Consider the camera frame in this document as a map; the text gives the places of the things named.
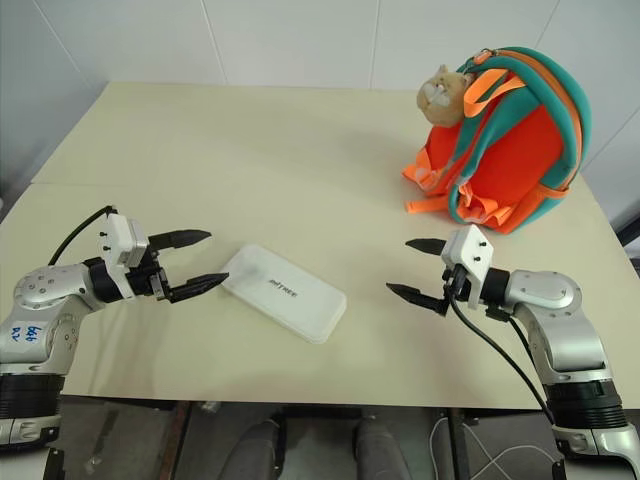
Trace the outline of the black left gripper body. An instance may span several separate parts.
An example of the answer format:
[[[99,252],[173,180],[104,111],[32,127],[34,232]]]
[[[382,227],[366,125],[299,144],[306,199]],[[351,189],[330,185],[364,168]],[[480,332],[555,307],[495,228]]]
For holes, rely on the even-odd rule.
[[[154,296],[157,300],[170,301],[171,287],[158,257],[157,250],[148,248],[140,263],[129,268],[127,281],[135,296]]]

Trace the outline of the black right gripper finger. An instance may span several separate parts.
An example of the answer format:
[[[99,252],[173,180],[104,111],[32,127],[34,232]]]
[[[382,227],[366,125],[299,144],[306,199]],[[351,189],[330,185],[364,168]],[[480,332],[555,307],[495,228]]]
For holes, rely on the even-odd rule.
[[[440,256],[446,241],[437,238],[418,238],[406,241],[405,245],[429,255]]]
[[[438,299],[425,295],[419,289],[403,284],[387,283],[386,287],[406,302],[433,311],[440,316],[445,316],[448,311],[446,298]]]

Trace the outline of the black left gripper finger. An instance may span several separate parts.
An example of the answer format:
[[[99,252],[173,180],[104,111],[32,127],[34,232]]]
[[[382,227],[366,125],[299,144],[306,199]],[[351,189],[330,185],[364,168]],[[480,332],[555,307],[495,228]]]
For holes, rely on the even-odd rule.
[[[177,303],[202,295],[207,291],[212,290],[213,288],[222,284],[228,277],[229,274],[225,272],[204,274],[198,277],[191,278],[180,286],[170,287],[168,300],[170,303]]]
[[[211,233],[204,230],[174,230],[150,236],[149,245],[153,249],[179,249],[194,245],[210,237]]]

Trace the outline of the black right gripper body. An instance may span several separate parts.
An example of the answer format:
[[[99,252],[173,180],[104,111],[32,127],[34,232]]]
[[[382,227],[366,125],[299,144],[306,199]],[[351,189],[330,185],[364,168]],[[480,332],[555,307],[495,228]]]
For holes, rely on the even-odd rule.
[[[453,267],[446,267],[442,274],[443,284],[443,300],[439,314],[445,316],[456,296],[464,289],[466,282],[466,269],[461,264],[455,264]]]

